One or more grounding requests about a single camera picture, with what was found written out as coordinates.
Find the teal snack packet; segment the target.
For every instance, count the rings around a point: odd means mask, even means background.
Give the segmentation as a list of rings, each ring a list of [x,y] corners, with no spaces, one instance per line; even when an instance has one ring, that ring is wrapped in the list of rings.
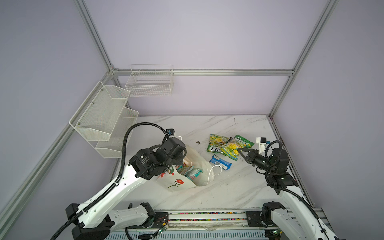
[[[186,173],[185,177],[193,182],[201,173],[203,173],[202,169],[192,169]]]
[[[182,176],[185,176],[186,173],[193,169],[193,166],[188,166],[187,164],[183,163],[182,165],[175,166],[175,170]]]

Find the green snack packet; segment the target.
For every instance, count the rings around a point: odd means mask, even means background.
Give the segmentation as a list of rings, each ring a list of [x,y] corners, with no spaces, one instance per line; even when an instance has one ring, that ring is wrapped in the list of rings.
[[[248,149],[254,146],[255,143],[248,139],[236,135],[233,140],[227,142],[220,147],[224,155],[229,157],[231,160],[237,161],[239,157],[238,149]]]

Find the white floral paper bag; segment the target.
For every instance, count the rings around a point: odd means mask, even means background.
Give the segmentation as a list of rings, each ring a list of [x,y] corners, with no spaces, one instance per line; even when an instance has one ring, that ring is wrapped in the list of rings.
[[[173,165],[156,182],[170,192],[205,187],[224,170],[205,160],[195,149],[186,145],[187,155],[180,165]]]

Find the teal snack packet top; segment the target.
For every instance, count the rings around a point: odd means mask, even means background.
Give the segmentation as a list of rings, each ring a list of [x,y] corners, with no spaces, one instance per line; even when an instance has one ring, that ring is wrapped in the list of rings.
[[[193,182],[201,173],[203,173],[202,169],[192,169],[186,173],[185,177]]]

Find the blue snack packet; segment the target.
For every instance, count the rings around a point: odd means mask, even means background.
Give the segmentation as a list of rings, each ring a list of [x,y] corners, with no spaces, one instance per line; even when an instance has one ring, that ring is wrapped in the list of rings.
[[[232,166],[232,163],[229,163],[229,162],[221,159],[220,157],[218,157],[215,154],[210,159],[210,163],[220,166],[225,171],[229,170]]]

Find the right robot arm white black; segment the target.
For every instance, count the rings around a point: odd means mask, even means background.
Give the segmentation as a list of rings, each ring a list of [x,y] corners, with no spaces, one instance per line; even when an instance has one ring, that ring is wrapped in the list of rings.
[[[337,235],[305,200],[298,182],[288,172],[288,153],[278,147],[268,155],[269,148],[264,156],[258,150],[238,149],[248,164],[264,171],[268,187],[274,189],[285,203],[264,203],[260,214],[262,224],[266,227],[276,225],[289,240],[337,240]]]

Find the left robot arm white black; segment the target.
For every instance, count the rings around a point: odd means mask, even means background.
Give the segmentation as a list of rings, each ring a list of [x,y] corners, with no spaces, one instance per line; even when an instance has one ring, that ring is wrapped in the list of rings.
[[[149,228],[156,213],[149,203],[135,208],[114,208],[133,190],[181,164],[187,154],[186,145],[171,137],[161,145],[139,150],[124,165],[119,174],[90,201],[73,204],[66,212],[70,223],[75,224],[72,235],[75,240],[104,240],[111,232],[127,227]]]

